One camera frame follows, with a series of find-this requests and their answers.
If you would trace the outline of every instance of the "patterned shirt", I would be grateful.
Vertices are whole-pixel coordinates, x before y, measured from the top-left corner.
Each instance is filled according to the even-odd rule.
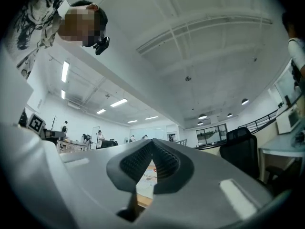
[[[22,6],[8,27],[4,45],[26,79],[39,49],[53,45],[60,21],[57,9],[63,1],[30,0]]]

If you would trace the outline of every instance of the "gray plastic surface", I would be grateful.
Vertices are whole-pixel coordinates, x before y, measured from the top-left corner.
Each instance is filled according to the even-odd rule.
[[[188,156],[194,173],[176,193],[154,195],[151,205],[136,221],[128,222],[116,213],[127,207],[132,194],[115,187],[107,176],[106,165],[115,155],[137,151],[152,140],[59,155],[53,143],[41,141],[32,131],[0,125],[0,156],[8,182],[25,208],[48,228],[228,226],[240,218],[219,188],[225,179],[233,179],[258,209],[272,200],[262,185],[224,159],[158,141]]]

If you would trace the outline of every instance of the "ceiling beam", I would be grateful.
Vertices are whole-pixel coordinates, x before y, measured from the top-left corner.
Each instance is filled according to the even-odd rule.
[[[255,49],[256,44],[250,43],[250,44],[240,44],[240,45],[234,45],[226,48],[221,48],[218,50],[213,50],[211,52],[203,53],[200,55],[197,55],[195,57],[192,57],[187,60],[179,61],[177,63],[174,63],[172,65],[164,67],[162,70],[159,71],[159,75],[164,77],[165,75],[171,74],[175,72],[178,69],[181,69],[182,67],[189,67],[192,65],[196,65],[205,61],[217,59],[219,57],[224,57],[233,53],[237,52],[244,52]]]
[[[95,86],[93,89],[90,88],[90,93],[86,94],[82,98],[82,103],[84,105],[86,105],[90,101],[90,99],[94,96],[94,94],[102,87],[102,85],[105,83],[105,81],[106,81],[106,78],[102,76],[102,78],[99,80],[97,86]]]
[[[79,47],[55,38],[62,48],[112,81],[155,111],[184,127],[184,118],[168,86],[159,78],[155,68],[136,51],[123,32],[109,21],[107,34],[112,39],[103,54],[93,48]]]
[[[179,17],[171,17],[153,26],[151,29],[144,31],[131,41],[133,48],[137,49],[152,38],[169,30],[169,26],[174,28],[176,26],[189,23],[191,21],[210,17],[224,17],[224,16],[251,16],[270,20],[271,17],[267,13],[255,11],[247,8],[209,8],[204,10],[196,10],[190,13],[184,13]]]
[[[170,16],[177,17],[177,12],[176,12],[176,10],[174,9],[173,5],[171,4],[171,2],[169,0],[152,0],[152,2],[156,6],[156,8],[159,10],[159,12],[162,15],[164,21],[167,21],[167,19],[170,18]],[[172,34],[172,37],[175,41],[175,44],[177,46],[177,49],[178,49],[178,52],[179,52],[179,55],[180,55],[181,59],[184,59],[182,48],[179,45],[178,40],[177,40],[170,24],[167,24],[166,31],[168,29],[170,30],[170,32]]]

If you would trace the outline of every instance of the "black earpiece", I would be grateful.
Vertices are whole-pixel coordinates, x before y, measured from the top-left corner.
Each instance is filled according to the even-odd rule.
[[[100,55],[109,47],[110,38],[108,36],[104,37],[103,40],[98,41],[96,45],[93,46],[95,49],[95,54]]]

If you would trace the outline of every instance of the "dark hair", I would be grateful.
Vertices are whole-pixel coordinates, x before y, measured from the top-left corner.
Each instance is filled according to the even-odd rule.
[[[86,6],[86,5],[90,5],[93,4],[93,2],[87,1],[87,0],[80,0],[77,2],[74,2],[73,4],[71,4],[71,7],[79,7],[79,6]],[[97,13],[100,16],[100,31],[104,31],[106,28],[106,24],[108,23],[108,18],[106,13],[104,12],[104,10],[102,10],[99,7],[99,10],[97,11]]]
[[[291,24],[294,23],[293,18],[292,18],[292,16],[291,16],[290,13],[285,12],[285,13],[282,14],[282,23],[283,23],[283,25],[284,25],[286,31],[288,31],[288,25],[289,25],[290,23],[291,23]]]
[[[282,14],[282,23],[286,29],[286,31],[288,32],[288,27],[289,24],[292,24],[295,28],[295,32],[297,34],[297,36],[301,39],[305,38],[304,35],[304,21],[302,20],[302,16],[299,15],[295,15],[294,13],[291,12],[284,12]]]

